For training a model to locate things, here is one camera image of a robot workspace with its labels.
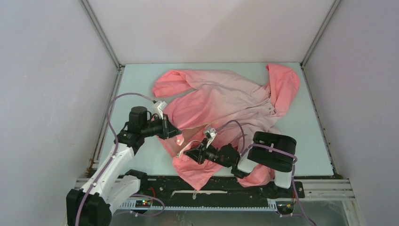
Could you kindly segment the pink zip-up hooded jacket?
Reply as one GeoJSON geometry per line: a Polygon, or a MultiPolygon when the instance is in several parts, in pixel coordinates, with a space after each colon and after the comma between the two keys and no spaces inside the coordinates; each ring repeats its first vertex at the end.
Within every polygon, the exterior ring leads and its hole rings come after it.
{"type": "Polygon", "coordinates": [[[161,144],[172,156],[178,176],[195,190],[221,169],[211,161],[197,164],[181,154],[202,141],[207,127],[217,130],[212,142],[215,148],[231,144],[238,152],[252,143],[258,131],[279,132],[276,123],[287,114],[300,79],[284,65],[268,64],[266,69],[269,80],[262,86],[223,70],[170,70],[155,81],[155,97],[175,96],[164,113],[182,132],[161,144]]]}

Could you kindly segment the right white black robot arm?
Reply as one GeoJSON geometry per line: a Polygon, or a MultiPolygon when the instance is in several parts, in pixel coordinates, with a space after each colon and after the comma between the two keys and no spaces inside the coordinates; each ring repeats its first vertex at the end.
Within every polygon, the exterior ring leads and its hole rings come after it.
{"type": "Polygon", "coordinates": [[[285,197],[292,192],[292,177],[295,172],[297,141],[289,136],[258,131],[243,153],[234,150],[231,144],[217,149],[211,145],[214,134],[206,132],[201,143],[181,154],[188,156],[198,164],[206,160],[231,169],[238,178],[245,178],[255,171],[256,165],[263,165],[275,172],[274,192],[285,197]]]}

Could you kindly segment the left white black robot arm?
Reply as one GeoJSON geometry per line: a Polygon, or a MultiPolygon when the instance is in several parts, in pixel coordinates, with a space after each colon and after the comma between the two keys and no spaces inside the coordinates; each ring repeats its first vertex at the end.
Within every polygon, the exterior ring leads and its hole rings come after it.
{"type": "Polygon", "coordinates": [[[143,196],[149,190],[147,181],[127,174],[116,183],[122,168],[137,154],[147,137],[169,139],[181,131],[163,113],[164,101],[153,105],[155,115],[147,108],[133,107],[129,119],[115,140],[107,160],[80,188],[71,189],[66,196],[66,217],[69,226],[108,226],[116,209],[131,195],[143,196]]]}

